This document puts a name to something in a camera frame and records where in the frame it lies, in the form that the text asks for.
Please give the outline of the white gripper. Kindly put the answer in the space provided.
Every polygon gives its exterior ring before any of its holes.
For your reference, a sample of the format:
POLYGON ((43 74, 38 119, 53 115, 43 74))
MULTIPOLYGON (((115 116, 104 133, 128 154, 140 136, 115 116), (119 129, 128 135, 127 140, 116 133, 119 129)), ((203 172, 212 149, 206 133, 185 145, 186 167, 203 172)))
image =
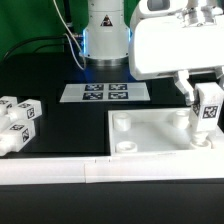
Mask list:
POLYGON ((175 16, 148 18, 135 28, 129 45, 129 67, 137 80, 165 78, 175 73, 175 86, 188 106, 195 92, 189 71, 215 68, 224 90, 224 15, 213 25, 184 27, 175 16))

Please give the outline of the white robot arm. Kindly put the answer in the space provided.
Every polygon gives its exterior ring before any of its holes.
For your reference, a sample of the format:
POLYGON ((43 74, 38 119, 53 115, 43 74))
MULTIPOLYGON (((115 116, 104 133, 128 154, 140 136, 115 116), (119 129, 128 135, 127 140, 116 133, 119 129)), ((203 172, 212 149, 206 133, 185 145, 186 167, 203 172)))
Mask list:
POLYGON ((191 75, 213 72, 224 89, 224 11, 217 0, 140 0, 129 25, 124 0, 88 0, 84 57, 101 66, 129 61, 137 80, 172 77, 195 100, 191 75))

